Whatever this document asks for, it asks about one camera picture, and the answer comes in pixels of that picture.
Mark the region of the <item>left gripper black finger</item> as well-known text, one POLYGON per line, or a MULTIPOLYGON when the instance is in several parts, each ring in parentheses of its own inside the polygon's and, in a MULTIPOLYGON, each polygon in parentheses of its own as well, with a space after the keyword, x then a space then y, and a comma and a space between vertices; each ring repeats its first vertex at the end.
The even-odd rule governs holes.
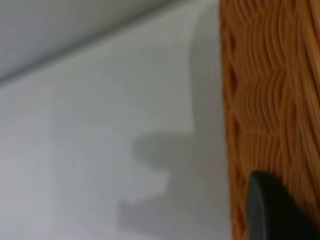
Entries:
POLYGON ((298 208, 277 176, 250 174, 245 205, 250 240, 318 240, 320 232, 298 208))

